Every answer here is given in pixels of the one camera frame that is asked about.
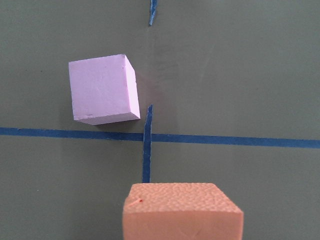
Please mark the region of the orange foam cube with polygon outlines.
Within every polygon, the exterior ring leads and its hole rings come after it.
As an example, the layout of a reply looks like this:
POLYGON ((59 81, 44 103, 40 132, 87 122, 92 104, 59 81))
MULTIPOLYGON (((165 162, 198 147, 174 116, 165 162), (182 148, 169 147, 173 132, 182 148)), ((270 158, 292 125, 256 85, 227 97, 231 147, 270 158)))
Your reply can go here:
POLYGON ((125 240, 241 240, 244 212, 213 183, 136 183, 122 212, 125 240))

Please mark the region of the pink foam cube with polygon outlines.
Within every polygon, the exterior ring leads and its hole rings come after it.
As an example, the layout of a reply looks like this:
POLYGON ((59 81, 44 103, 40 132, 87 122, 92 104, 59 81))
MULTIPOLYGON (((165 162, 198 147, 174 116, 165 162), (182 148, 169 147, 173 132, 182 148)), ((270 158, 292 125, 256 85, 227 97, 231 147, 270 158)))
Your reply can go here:
POLYGON ((73 119, 89 125, 139 120, 136 73, 125 54, 68 64, 73 119))

